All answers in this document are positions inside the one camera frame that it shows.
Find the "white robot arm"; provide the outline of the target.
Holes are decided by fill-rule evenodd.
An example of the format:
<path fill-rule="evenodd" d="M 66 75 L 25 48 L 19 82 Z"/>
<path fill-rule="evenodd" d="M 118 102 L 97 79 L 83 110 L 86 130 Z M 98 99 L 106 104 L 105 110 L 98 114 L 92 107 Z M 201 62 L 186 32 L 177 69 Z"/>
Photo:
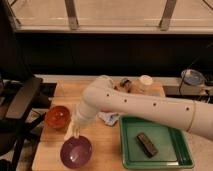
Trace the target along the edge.
<path fill-rule="evenodd" d="M 74 108 L 64 139 L 77 136 L 100 110 L 124 112 L 184 130 L 213 141 L 213 104 L 194 100 L 166 98 L 120 92 L 106 75 L 97 77 L 83 91 Z"/>

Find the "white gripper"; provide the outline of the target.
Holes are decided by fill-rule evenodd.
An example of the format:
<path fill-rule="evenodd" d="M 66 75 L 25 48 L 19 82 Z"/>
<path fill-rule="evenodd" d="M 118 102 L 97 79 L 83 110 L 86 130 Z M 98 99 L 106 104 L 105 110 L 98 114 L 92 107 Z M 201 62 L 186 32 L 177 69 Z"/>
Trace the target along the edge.
<path fill-rule="evenodd" d="M 78 138 L 80 135 L 80 130 L 81 130 L 81 125 L 77 122 L 71 121 L 68 126 L 67 132 L 64 136 L 64 139 L 68 140 L 71 137 Z"/>

